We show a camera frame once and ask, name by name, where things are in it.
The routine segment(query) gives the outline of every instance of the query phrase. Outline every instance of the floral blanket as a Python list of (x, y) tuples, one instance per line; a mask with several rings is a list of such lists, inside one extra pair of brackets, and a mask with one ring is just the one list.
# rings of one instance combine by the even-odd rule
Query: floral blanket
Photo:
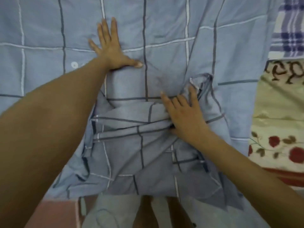
[(249, 159), (304, 187), (304, 60), (269, 61), (256, 94)]

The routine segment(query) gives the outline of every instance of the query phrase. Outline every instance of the shirt button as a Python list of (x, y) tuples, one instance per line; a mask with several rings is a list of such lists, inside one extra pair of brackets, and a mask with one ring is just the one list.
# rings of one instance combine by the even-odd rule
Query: shirt button
[(72, 66), (74, 69), (77, 69), (77, 68), (78, 68), (78, 63), (77, 63), (77, 62), (72, 62), (72, 63), (71, 63), (71, 66)]

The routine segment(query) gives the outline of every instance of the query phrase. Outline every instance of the red flower pattern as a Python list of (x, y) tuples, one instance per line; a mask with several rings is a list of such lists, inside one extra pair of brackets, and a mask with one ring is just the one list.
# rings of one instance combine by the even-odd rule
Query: red flower pattern
[(269, 137), (269, 145), (275, 148), (277, 145), (280, 144), (280, 138), (278, 136), (271, 136)]
[(289, 159), (295, 163), (304, 163), (304, 149), (294, 147), (289, 151)]
[(252, 154), (252, 152), (253, 152), (253, 151), (252, 151), (252, 146), (250, 145), (250, 146), (249, 146), (249, 151), (248, 151), (248, 156), (250, 156), (250, 155)]

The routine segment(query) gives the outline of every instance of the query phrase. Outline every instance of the forearm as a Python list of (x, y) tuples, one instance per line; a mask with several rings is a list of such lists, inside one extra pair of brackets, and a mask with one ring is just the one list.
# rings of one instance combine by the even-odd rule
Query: forearm
[(79, 145), (107, 72), (94, 59), (35, 89), (0, 117), (1, 147), (8, 151), (0, 165), (7, 173), (0, 175), (0, 221), (25, 215), (18, 208), (26, 206), (29, 214), (35, 209)]
[(214, 133), (206, 137), (196, 148), (237, 186), (272, 227), (303, 227), (304, 200), (294, 190)]

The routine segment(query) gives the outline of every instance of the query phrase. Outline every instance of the blue plaid fabric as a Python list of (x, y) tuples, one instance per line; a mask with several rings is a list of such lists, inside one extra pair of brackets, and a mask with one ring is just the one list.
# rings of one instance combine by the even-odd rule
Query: blue plaid fabric
[(276, 59), (303, 57), (303, 37), (304, 0), (284, 0), (272, 35), (269, 58), (273, 55)]

